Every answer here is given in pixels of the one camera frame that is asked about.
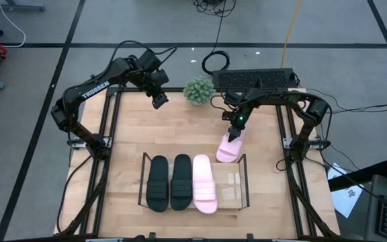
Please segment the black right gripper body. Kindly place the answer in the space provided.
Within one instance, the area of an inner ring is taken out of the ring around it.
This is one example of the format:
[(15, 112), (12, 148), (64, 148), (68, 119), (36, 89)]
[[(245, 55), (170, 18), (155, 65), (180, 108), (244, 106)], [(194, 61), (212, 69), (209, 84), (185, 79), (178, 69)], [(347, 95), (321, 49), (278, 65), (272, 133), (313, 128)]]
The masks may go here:
[(231, 129), (244, 130), (249, 119), (248, 109), (239, 109), (235, 111), (223, 111), (222, 119), (229, 121)]

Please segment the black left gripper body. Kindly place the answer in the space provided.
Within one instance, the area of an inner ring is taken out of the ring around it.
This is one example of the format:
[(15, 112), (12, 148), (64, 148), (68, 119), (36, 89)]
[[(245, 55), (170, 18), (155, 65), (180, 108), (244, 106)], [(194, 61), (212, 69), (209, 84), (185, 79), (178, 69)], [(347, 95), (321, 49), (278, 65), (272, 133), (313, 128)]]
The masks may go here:
[(147, 73), (144, 81), (144, 92), (148, 97), (156, 97), (161, 94), (161, 86), (169, 82), (169, 78), (163, 69), (153, 73)]

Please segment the pink rubber slide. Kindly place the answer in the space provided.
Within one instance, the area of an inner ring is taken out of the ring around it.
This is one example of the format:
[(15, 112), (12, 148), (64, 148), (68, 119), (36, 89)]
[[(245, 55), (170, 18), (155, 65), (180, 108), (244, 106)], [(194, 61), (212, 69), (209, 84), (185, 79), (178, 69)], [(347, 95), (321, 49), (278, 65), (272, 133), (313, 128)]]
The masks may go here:
[(222, 163), (234, 162), (241, 152), (245, 131), (241, 131), (241, 135), (231, 142), (228, 141), (230, 134), (228, 132), (222, 137), (219, 147), (216, 152), (216, 159)]
[(196, 155), (192, 162), (193, 203), (204, 214), (217, 211), (218, 198), (212, 166), (207, 155)]

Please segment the black rubber slide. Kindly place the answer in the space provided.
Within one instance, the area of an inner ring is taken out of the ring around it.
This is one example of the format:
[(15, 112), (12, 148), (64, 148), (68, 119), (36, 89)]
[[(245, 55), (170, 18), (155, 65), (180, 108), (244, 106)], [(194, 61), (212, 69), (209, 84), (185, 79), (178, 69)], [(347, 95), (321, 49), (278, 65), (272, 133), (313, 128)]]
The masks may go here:
[(173, 210), (185, 210), (193, 199), (192, 164), (189, 155), (179, 154), (173, 164), (170, 203)]
[(155, 212), (166, 211), (169, 205), (169, 164), (166, 157), (153, 157), (146, 185), (147, 206)]

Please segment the green artificial plant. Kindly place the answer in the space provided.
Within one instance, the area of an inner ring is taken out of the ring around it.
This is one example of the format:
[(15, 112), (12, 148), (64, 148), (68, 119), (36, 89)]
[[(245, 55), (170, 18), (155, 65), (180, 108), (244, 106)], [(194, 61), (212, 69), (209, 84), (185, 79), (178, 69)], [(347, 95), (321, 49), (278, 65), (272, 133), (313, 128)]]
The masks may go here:
[(201, 106), (210, 101), (215, 92), (212, 80), (202, 77), (193, 78), (183, 88), (184, 97), (195, 106)]

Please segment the white paper sheet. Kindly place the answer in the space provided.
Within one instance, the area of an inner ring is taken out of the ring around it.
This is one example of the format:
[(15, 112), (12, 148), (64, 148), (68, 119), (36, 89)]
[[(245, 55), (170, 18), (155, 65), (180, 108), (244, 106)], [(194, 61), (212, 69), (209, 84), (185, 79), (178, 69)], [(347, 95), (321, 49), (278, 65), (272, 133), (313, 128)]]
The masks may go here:
[[(327, 178), (328, 180), (331, 180), (343, 174), (347, 174), (347, 171), (338, 164), (333, 163), (327, 171)], [(349, 218), (361, 193), (362, 189), (359, 186), (351, 186), (331, 192), (334, 209), (345, 218)]]

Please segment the grey metal base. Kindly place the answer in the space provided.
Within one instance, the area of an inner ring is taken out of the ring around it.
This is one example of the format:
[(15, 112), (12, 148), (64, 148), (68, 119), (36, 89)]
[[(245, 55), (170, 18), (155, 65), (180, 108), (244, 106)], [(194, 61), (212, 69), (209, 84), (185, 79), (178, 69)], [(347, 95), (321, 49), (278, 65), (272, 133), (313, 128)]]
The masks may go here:
[(46, 6), (43, 2), (33, 2), (30, 0), (0, 0), (0, 10), (38, 10), (46, 11)]

